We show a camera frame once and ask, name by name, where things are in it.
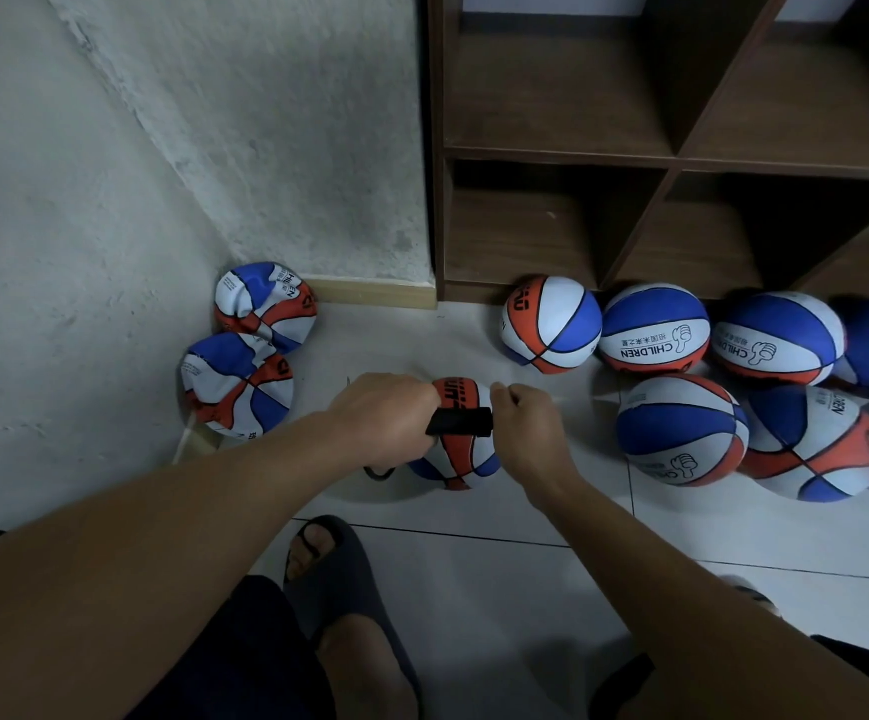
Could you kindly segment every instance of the toe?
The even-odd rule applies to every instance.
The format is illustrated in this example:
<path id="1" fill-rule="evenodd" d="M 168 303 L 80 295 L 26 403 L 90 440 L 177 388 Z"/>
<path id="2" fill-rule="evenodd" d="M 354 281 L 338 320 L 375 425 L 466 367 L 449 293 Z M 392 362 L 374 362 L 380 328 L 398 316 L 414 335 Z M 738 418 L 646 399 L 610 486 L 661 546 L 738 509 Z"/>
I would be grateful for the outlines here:
<path id="1" fill-rule="evenodd" d="M 305 527 L 305 539 L 317 549 L 322 558 L 331 553 L 335 547 L 335 539 L 331 532 L 317 523 L 311 523 Z"/>
<path id="2" fill-rule="evenodd" d="M 284 572 L 285 578 L 289 581 L 297 579 L 298 576 L 308 570 L 308 567 L 314 561 L 315 556 L 308 550 L 305 541 L 296 535 L 291 539 L 291 544 L 287 547 L 287 570 Z"/>

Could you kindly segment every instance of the gray slipper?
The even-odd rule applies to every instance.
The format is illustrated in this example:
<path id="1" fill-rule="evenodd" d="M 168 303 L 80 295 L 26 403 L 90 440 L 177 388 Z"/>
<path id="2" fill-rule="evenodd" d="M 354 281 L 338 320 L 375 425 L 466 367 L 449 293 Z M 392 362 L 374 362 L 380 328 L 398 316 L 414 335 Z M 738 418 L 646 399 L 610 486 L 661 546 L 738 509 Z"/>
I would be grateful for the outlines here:
<path id="1" fill-rule="evenodd" d="M 322 557 L 305 537 L 305 528 L 312 523 L 327 530 L 334 539 L 334 548 L 327 556 Z M 284 596 L 294 609 L 301 632 L 310 640 L 311 646 L 317 648 L 325 627 L 338 619 L 349 614 L 374 619 L 387 637 L 402 674 L 414 690 L 418 717 L 421 717 L 421 684 L 385 611 L 368 554 L 356 532 L 336 515 L 320 515 L 308 520 L 297 536 L 311 555 L 320 559 L 294 580 L 288 580 L 288 562 L 284 562 Z"/>

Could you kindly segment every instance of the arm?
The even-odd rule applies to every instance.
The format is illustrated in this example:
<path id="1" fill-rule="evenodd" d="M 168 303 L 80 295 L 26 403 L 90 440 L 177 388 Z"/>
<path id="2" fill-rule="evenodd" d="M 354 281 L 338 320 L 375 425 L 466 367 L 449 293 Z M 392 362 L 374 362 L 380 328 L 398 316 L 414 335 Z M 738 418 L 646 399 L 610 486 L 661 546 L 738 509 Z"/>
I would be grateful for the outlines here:
<path id="1" fill-rule="evenodd" d="M 692 716 L 869 718 L 869 678 L 662 540 L 579 475 L 544 391 L 495 384 L 495 449 Z"/>
<path id="2" fill-rule="evenodd" d="M 1 536 L 0 717 L 123 717 L 311 498 L 424 454 L 440 403 L 367 374 L 326 411 Z"/>

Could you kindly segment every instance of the wooden cabinet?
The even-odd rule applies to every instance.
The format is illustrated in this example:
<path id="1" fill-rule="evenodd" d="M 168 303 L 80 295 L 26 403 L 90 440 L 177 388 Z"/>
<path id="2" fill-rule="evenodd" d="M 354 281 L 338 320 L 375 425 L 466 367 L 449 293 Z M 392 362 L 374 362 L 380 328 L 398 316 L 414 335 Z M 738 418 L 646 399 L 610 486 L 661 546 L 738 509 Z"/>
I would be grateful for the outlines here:
<path id="1" fill-rule="evenodd" d="M 638 18 L 428 0 L 442 300 L 519 279 L 869 296 L 869 0 L 647 0 Z"/>

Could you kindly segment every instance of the left hand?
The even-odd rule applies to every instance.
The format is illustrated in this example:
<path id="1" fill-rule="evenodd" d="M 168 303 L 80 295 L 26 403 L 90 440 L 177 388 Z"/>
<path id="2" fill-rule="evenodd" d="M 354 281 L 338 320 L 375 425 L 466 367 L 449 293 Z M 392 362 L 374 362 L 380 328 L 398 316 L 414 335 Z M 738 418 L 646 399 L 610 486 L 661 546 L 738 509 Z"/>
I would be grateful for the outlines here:
<path id="1" fill-rule="evenodd" d="M 435 386 L 407 374 L 365 373 L 334 398 L 328 414 L 353 435 L 361 464 L 384 472 L 417 460 L 435 439 L 428 423 L 441 407 Z"/>

